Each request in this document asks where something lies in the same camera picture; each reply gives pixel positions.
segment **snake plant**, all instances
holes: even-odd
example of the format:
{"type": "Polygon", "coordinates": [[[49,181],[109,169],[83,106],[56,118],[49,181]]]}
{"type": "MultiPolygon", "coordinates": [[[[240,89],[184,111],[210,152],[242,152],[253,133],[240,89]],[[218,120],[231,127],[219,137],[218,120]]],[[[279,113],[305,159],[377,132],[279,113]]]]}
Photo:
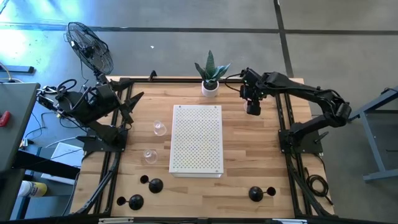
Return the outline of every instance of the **snake plant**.
{"type": "Polygon", "coordinates": [[[226,73],[230,65],[231,64],[215,67],[214,56],[211,50],[209,50],[209,55],[207,56],[206,68],[201,68],[199,64],[195,63],[201,79],[203,80],[203,86],[207,90],[214,90],[217,88],[217,81],[226,73]]]}

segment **white pot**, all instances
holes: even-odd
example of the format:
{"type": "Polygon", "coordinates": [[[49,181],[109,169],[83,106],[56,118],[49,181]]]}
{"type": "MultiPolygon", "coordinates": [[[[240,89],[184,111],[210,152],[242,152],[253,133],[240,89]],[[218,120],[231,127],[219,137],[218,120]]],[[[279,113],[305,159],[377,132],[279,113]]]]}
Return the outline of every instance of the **white pot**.
{"type": "Polygon", "coordinates": [[[204,81],[201,82],[201,92],[203,93],[203,95],[205,97],[215,97],[217,95],[218,87],[220,86],[218,81],[217,81],[217,87],[214,90],[207,90],[203,85],[204,83],[205,83],[204,81]]]}

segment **potted plant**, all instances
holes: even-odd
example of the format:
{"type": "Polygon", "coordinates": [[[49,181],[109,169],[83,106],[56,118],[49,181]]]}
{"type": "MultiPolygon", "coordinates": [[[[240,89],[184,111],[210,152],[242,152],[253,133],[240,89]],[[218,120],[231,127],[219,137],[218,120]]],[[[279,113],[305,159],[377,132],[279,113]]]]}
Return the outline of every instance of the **potted plant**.
{"type": "Polygon", "coordinates": [[[201,76],[201,92],[206,97],[214,97],[217,95],[217,90],[219,87],[218,80],[226,73],[228,70],[227,66],[214,66],[214,57],[211,50],[209,50],[209,55],[207,56],[206,68],[201,68],[199,64],[195,63],[195,66],[201,76]]]}

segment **clear glass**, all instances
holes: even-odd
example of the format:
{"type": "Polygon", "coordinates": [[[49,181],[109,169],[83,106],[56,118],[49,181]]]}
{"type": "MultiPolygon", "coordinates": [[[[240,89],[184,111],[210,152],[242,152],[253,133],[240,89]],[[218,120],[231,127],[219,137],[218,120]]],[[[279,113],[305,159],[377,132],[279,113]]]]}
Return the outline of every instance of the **clear glass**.
{"type": "Polygon", "coordinates": [[[148,164],[154,164],[157,161],[157,152],[155,150],[147,149],[144,151],[144,158],[148,164]]]}
{"type": "Polygon", "coordinates": [[[163,136],[167,132],[166,126],[160,121],[154,122],[154,132],[157,136],[163,136]]]}

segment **bracket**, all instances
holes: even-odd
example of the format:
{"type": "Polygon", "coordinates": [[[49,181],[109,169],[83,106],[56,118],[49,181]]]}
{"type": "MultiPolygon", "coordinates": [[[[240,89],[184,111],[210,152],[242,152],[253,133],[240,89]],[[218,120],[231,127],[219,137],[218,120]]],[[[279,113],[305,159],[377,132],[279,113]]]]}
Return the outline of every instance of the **bracket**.
{"type": "Polygon", "coordinates": [[[151,82],[151,81],[154,79],[154,77],[157,77],[157,74],[156,74],[156,71],[155,71],[155,70],[153,70],[153,71],[150,73],[149,78],[148,78],[148,81],[151,82]]]}
{"type": "Polygon", "coordinates": [[[77,140],[85,145],[83,150],[87,152],[123,152],[127,143],[127,131],[121,131],[118,134],[118,140],[115,145],[110,146],[94,135],[94,131],[89,130],[87,136],[77,136],[77,140]]]}
{"type": "Polygon", "coordinates": [[[319,135],[318,131],[313,131],[309,134],[306,134],[302,139],[299,146],[292,146],[289,143],[289,130],[279,130],[279,144],[280,150],[282,153],[312,153],[319,154],[323,153],[322,145],[320,144],[320,140],[326,136],[325,133],[319,135]]]}

